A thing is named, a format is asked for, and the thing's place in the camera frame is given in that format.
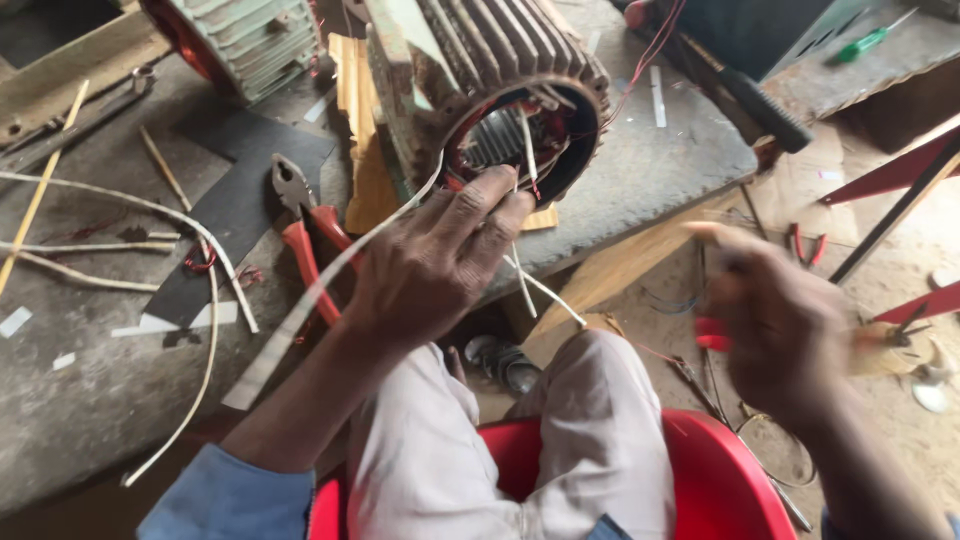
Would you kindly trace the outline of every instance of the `paper scrap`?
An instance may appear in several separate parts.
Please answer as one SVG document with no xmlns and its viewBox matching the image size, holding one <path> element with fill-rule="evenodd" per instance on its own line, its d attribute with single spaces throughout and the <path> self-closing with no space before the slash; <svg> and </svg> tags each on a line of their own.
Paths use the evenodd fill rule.
<svg viewBox="0 0 960 540">
<path fill-rule="evenodd" d="M 54 360 L 54 371 L 57 371 L 57 370 L 59 370 L 59 369 L 63 369 L 63 368 L 65 368 L 66 366 L 72 364 L 72 363 L 73 363 L 74 361 L 76 361 L 76 360 L 77 360 L 77 354 L 76 354 L 76 353 L 70 353 L 69 355 L 60 356 L 59 358 L 57 358 L 56 360 Z"/>
<path fill-rule="evenodd" d="M 660 67 L 650 66 L 650 84 L 654 91 L 654 116 L 657 118 L 657 127 L 666 127 L 666 107 L 663 105 L 663 84 L 660 79 Z"/>
<path fill-rule="evenodd" d="M 326 106 L 329 105 L 335 97 L 337 97 L 336 86 L 324 94 L 324 97 L 320 98 L 320 101 L 314 104 L 314 106 L 306 112 L 306 114 L 303 116 L 303 119 L 311 124 L 316 123 L 317 119 L 320 118 L 320 115 L 324 113 L 324 110 L 326 110 Z"/>
<path fill-rule="evenodd" d="M 197 314 L 197 316 L 193 319 L 193 322 L 190 323 L 190 326 L 187 328 L 197 329 L 210 326 L 210 306 L 212 306 L 212 304 L 207 304 L 204 306 L 204 308 L 200 311 L 200 313 Z M 217 326 L 229 325 L 237 321 L 236 302 L 221 302 L 217 306 Z M 140 317 L 139 326 L 114 329 L 110 332 L 110 337 L 131 337 L 135 335 L 166 333 L 168 331 L 178 330 L 182 329 L 169 321 L 155 317 L 150 313 L 144 313 Z"/>
<path fill-rule="evenodd" d="M 587 52 L 593 54 L 597 52 L 597 45 L 600 44 L 600 31 L 594 30 L 590 33 L 590 38 L 587 40 Z"/>
<path fill-rule="evenodd" d="M 0 323 L 0 335 L 9 338 L 33 316 L 34 314 L 29 309 L 24 306 L 18 307 L 16 311 Z"/>
</svg>

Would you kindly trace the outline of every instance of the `red plastic chair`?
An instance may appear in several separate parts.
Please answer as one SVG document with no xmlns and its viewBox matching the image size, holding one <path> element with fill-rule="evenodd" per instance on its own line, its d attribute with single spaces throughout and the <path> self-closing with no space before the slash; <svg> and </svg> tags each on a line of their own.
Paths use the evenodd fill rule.
<svg viewBox="0 0 960 540">
<path fill-rule="evenodd" d="M 500 470 L 497 487 L 526 499 L 540 468 L 540 419 L 499 422 L 479 432 Z M 730 430 L 702 412 L 668 408 L 663 434 L 677 497 L 675 540 L 796 540 L 763 469 Z M 347 537 L 345 488 L 342 473 L 320 486 L 310 540 Z"/>
</svg>

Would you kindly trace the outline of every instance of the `wrist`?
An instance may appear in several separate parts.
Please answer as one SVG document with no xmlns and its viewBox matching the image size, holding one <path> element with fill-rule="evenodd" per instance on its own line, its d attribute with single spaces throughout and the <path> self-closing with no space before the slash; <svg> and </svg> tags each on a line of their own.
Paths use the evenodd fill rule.
<svg viewBox="0 0 960 540">
<path fill-rule="evenodd" d="M 348 313 L 334 324 L 317 346 L 315 356 L 348 359 L 364 365 L 390 363 L 410 351 L 402 344 L 385 338 L 384 332 L 350 317 Z"/>
<path fill-rule="evenodd" d="M 843 430 L 852 416 L 860 416 L 859 401 L 845 380 L 821 389 L 810 404 L 795 407 L 791 414 L 773 415 L 784 428 L 806 443 Z"/>
</svg>

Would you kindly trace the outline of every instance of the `screwdriver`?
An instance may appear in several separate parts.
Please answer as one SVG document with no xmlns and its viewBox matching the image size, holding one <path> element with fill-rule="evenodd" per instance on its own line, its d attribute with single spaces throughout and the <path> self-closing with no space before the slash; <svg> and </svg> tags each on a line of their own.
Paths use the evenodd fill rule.
<svg viewBox="0 0 960 540">
<path fill-rule="evenodd" d="M 908 16 L 912 15 L 918 9 L 919 7 L 910 10 L 890 26 L 881 26 L 867 34 L 865 37 L 862 37 L 850 45 L 847 45 L 842 51 L 840 51 L 840 54 L 837 56 L 837 58 L 843 62 L 851 62 L 860 58 L 864 55 L 864 53 L 879 45 L 884 39 L 887 38 L 887 34 L 889 34 L 891 30 L 896 28 L 897 25 L 906 20 Z"/>
</svg>

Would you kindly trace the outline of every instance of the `blue sleeve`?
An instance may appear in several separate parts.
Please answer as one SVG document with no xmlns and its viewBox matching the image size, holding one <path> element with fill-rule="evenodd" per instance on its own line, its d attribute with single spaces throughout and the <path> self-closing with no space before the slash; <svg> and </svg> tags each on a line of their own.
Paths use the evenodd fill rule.
<svg viewBox="0 0 960 540">
<path fill-rule="evenodd" d="M 953 514 L 947 514 L 947 521 L 950 522 L 950 526 L 953 528 L 953 536 L 955 536 L 957 540 L 960 540 L 960 519 L 957 519 Z M 826 508 L 824 508 L 824 519 L 821 524 L 820 533 L 824 540 L 844 540 L 846 538 L 842 532 L 833 526 L 830 517 L 827 515 Z"/>
<path fill-rule="evenodd" d="M 313 472 L 258 469 L 206 445 L 137 528 L 140 540 L 303 540 Z"/>
</svg>

